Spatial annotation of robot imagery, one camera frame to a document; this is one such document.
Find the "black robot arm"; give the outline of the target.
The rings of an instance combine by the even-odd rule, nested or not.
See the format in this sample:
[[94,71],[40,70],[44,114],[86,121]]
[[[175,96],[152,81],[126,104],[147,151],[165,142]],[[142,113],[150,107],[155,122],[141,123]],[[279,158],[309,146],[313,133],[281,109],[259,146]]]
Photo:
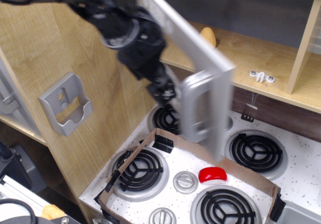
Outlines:
[[101,34],[105,46],[117,51],[118,60],[138,79],[162,107],[177,97],[172,78],[160,62],[166,46],[161,27],[136,0],[1,0],[12,5],[65,3]]

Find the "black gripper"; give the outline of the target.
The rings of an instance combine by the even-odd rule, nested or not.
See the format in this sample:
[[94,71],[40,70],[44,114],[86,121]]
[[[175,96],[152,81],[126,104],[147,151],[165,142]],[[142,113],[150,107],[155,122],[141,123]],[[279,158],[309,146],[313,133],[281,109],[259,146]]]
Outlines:
[[166,73],[160,56],[166,46],[162,31],[152,21],[139,23],[139,34],[135,40],[118,51],[118,59],[137,80],[147,79],[147,89],[161,107],[170,105],[181,120],[181,103],[176,98],[174,84]]

